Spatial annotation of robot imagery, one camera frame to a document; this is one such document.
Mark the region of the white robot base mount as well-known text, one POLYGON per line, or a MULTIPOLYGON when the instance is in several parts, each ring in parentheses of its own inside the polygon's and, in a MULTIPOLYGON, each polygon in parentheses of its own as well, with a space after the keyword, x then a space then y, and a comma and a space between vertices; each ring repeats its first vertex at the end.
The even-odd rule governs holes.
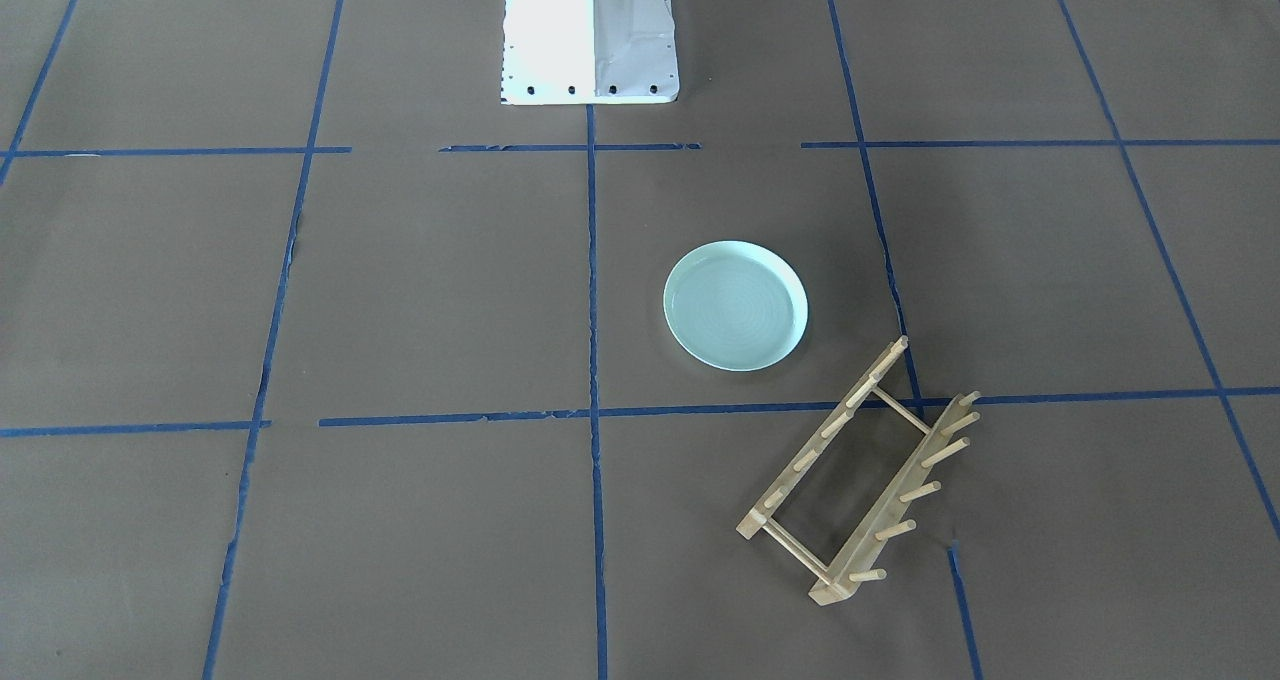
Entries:
POLYGON ((506 105, 678 99, 672 0, 504 0, 502 29, 506 105))

